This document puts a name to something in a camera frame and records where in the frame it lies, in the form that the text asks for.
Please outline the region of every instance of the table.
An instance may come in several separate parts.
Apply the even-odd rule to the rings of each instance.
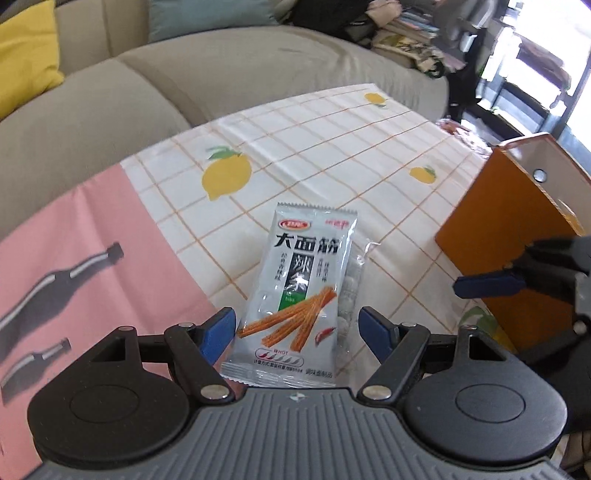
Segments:
[[[202,185],[228,149],[247,161],[244,186]],[[473,302],[433,237],[484,160],[389,98],[354,85],[279,100],[194,128],[122,162],[142,203],[197,285],[238,315],[277,202],[355,209],[354,242],[380,242],[366,264],[357,310],[450,333]],[[377,360],[353,328],[339,384],[361,386]]]

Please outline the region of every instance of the spicy gluten strip package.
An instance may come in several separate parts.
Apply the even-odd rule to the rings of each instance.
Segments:
[[[335,384],[341,289],[356,212],[279,203],[221,374],[259,387]]]

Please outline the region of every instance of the sofa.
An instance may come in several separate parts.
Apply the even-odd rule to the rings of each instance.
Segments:
[[[294,1],[271,0],[276,18]],[[0,121],[0,239],[128,155],[255,105],[368,82],[431,120],[447,105],[445,79],[302,28],[148,44],[147,0],[58,0],[56,21],[64,83]]]

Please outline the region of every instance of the red logo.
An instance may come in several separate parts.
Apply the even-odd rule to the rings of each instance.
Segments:
[[[310,222],[305,220],[285,219],[279,222],[279,227],[283,230],[308,230]]]

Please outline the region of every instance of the lemon print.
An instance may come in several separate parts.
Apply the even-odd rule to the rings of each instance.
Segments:
[[[368,102],[372,102],[374,105],[377,105],[378,107],[386,106],[386,99],[382,97],[379,93],[366,93],[364,97]]]
[[[221,195],[237,192],[251,178],[252,167],[248,157],[228,147],[211,148],[214,151],[209,160],[214,162],[208,166],[201,177],[201,184],[211,201]]]
[[[410,170],[410,176],[423,183],[433,183],[437,180],[435,170],[431,167],[414,167]]]

